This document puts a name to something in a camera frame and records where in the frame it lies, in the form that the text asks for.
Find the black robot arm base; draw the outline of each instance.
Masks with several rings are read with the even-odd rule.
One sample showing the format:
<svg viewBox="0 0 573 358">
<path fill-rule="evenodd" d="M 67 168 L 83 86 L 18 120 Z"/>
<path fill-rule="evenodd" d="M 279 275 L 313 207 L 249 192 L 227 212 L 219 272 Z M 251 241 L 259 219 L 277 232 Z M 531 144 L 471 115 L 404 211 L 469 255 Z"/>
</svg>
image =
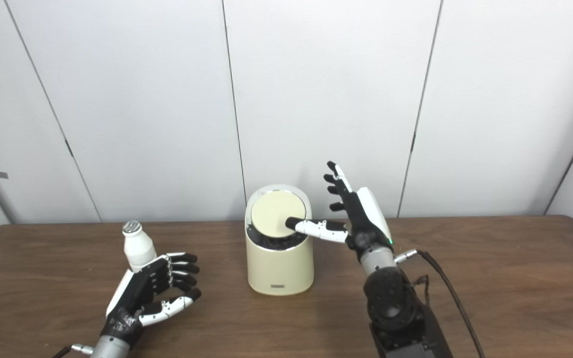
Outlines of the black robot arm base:
<svg viewBox="0 0 573 358">
<path fill-rule="evenodd" d="M 380 358 L 453 358 L 432 309 L 398 267 L 369 275 L 364 293 Z"/>
</svg>

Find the bottle cap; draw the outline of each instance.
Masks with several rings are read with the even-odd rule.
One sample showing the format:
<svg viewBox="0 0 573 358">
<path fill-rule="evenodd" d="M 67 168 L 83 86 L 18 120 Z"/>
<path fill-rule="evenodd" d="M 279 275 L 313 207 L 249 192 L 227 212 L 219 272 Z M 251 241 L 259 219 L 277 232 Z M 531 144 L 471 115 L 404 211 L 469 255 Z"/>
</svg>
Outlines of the bottle cap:
<svg viewBox="0 0 573 358">
<path fill-rule="evenodd" d="M 141 223 L 136 220 L 128 221 L 123 225 L 123 233 L 132 234 L 141 229 Z"/>
</svg>

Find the white bottle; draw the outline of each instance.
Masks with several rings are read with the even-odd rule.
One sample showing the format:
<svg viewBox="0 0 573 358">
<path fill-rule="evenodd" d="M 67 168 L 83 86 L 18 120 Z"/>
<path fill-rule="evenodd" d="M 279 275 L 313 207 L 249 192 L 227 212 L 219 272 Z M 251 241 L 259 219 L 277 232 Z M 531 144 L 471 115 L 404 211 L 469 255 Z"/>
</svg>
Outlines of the white bottle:
<svg viewBox="0 0 573 358">
<path fill-rule="evenodd" d="M 128 221 L 123 225 L 125 245 L 123 251 L 132 267 L 132 272 L 139 272 L 141 268 L 156 258 L 156 250 L 152 238 L 143 231 L 140 222 Z"/>
</svg>

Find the round lid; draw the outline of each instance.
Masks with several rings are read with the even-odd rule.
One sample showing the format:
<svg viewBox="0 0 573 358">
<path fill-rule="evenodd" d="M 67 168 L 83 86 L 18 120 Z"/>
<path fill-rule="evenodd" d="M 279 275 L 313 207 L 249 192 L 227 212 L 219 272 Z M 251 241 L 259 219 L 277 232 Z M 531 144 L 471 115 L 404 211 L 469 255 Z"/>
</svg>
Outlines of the round lid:
<svg viewBox="0 0 573 358">
<path fill-rule="evenodd" d="M 131 234 L 136 233 L 141 229 L 141 223 L 137 222 L 136 220 L 128 221 L 123 225 L 123 233 Z"/>
<path fill-rule="evenodd" d="M 284 190 L 264 193 L 251 208 L 253 226 L 271 238 L 284 238 L 295 233 L 285 226 L 285 221 L 289 217 L 304 218 L 305 215 L 306 208 L 302 199 Z"/>
</svg>

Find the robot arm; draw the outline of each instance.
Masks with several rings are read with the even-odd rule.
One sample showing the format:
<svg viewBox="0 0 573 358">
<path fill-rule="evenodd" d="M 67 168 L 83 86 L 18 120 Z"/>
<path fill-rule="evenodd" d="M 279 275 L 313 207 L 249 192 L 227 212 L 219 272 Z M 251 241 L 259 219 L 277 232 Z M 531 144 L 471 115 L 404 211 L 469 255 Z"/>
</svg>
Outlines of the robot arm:
<svg viewBox="0 0 573 358">
<path fill-rule="evenodd" d="M 199 271 L 194 265 L 196 261 L 196 256 L 179 252 L 158 256 L 139 272 L 127 270 L 107 306 L 97 345 L 71 345 L 54 358 L 70 350 L 91 358 L 125 358 L 145 327 L 168 320 L 200 297 L 200 290 L 194 287 L 197 281 L 191 275 Z M 154 302 L 156 295 L 171 287 L 179 288 L 184 294 Z"/>
<path fill-rule="evenodd" d="M 137 273 L 126 270 L 107 306 L 105 316 L 109 318 L 117 308 L 121 307 L 132 314 L 136 313 L 135 308 L 140 308 L 141 314 L 138 320 L 146 327 L 162 322 L 184 310 L 200 297 L 200 290 L 192 287 L 197 281 L 191 273 L 200 271 L 194 265 L 196 261 L 196 256 L 191 254 L 170 253 L 152 260 Z M 155 295 L 171 287 L 179 288 L 186 293 L 168 301 L 152 302 Z"/>
<path fill-rule="evenodd" d="M 430 307 L 418 299 L 412 283 L 397 266 L 417 252 L 393 254 L 388 224 L 368 188 L 353 191 L 338 165 L 328 162 L 333 174 L 328 192 L 341 201 L 332 211 L 346 210 L 351 222 L 343 223 L 289 218 L 285 225 L 300 233 L 333 242 L 345 242 L 364 268 L 364 294 L 371 318 L 371 334 L 380 358 L 452 358 L 452 353 Z"/>
</svg>

